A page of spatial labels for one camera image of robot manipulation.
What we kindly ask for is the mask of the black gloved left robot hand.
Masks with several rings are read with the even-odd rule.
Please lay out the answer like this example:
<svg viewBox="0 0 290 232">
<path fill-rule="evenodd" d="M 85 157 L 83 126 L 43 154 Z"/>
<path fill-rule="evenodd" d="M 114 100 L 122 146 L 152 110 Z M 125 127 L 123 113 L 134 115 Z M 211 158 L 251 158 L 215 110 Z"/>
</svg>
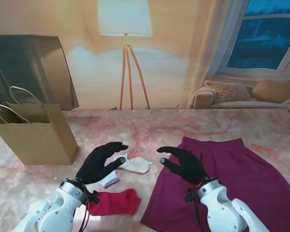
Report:
<svg viewBox="0 0 290 232">
<path fill-rule="evenodd" d="M 124 145 L 122 142 L 110 142 L 95 148 L 87 156 L 77 172 L 76 180 L 85 185 L 101 181 L 126 162 L 126 158 L 119 157 L 115 161 L 105 165 L 106 160 L 115 153 L 128 149 L 128 147 L 128 145 Z"/>
</svg>

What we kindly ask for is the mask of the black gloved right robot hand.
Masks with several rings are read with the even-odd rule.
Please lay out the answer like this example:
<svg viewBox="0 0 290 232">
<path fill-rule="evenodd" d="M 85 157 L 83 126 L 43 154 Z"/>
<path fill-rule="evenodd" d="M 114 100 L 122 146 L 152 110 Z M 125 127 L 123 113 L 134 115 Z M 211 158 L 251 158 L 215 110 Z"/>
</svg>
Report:
<svg viewBox="0 0 290 232">
<path fill-rule="evenodd" d="M 167 158 L 161 158 L 160 163 L 172 173 L 182 177 L 185 181 L 194 185 L 202 181 L 210 181 L 210 177 L 204 167 L 201 165 L 198 158 L 190 151 L 178 147 L 163 146 L 158 148 L 157 152 L 170 153 L 178 159 L 179 165 L 169 161 Z"/>
</svg>

